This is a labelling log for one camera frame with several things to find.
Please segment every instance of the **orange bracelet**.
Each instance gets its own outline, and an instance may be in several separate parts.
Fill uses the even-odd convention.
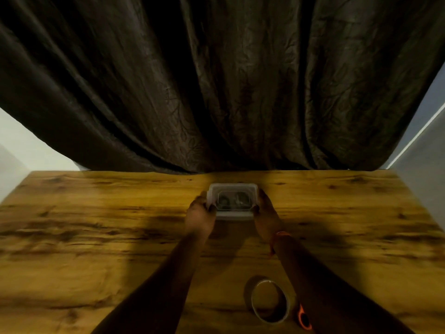
[[[286,231],[276,232],[272,236],[272,238],[270,239],[270,256],[273,256],[275,254],[275,250],[274,250],[274,243],[275,243],[275,241],[277,241],[278,237],[282,237],[282,236],[290,236],[290,237],[292,237],[292,235],[290,235]]]

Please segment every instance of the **orange scissor handle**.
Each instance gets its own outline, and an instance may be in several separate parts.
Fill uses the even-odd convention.
[[[298,310],[298,323],[303,329],[307,331],[312,330],[312,325],[309,322],[308,316],[306,315],[306,313],[304,313],[304,309],[301,304],[300,304],[300,309]]]

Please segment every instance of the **plastic container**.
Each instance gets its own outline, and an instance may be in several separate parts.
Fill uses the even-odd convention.
[[[207,204],[216,206],[216,219],[251,220],[252,208],[257,204],[257,197],[256,184],[213,183],[207,191]]]

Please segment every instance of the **curtain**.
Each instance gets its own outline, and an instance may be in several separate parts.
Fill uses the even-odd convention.
[[[445,0],[0,0],[0,107],[92,170],[374,170]]]

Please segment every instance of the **wood grain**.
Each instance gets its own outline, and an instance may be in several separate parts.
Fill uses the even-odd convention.
[[[33,172],[0,205],[2,333],[89,333],[170,253],[192,199],[213,182],[257,183],[326,265],[416,333],[445,328],[445,235],[390,171],[176,176]],[[253,222],[217,222],[178,333],[299,333],[250,314],[254,275],[295,302]]]

